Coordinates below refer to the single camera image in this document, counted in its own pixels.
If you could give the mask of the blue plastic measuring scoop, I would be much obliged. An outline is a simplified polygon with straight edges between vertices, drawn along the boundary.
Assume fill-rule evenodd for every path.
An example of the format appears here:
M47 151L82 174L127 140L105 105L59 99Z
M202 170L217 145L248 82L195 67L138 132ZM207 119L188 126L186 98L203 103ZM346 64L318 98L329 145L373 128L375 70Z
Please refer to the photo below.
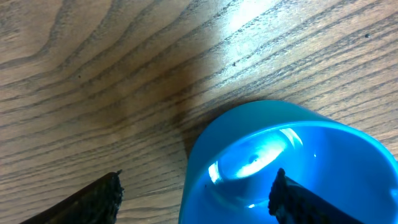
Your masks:
M277 172L363 223L397 222L397 161L372 136L284 101L216 118L189 155L180 223L275 223Z

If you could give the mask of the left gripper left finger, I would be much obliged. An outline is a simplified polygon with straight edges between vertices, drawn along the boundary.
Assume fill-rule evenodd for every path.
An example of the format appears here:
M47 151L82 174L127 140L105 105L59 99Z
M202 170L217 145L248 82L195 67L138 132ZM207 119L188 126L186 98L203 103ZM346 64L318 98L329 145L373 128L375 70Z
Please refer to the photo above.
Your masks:
M115 224L124 189L110 172L21 224Z

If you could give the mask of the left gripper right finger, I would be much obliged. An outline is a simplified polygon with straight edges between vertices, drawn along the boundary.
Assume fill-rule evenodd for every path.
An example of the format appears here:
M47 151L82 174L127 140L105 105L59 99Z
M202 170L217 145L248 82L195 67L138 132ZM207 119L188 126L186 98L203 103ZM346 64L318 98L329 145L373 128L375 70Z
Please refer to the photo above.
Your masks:
M287 177L282 168L272 183L268 209L280 224L361 224Z

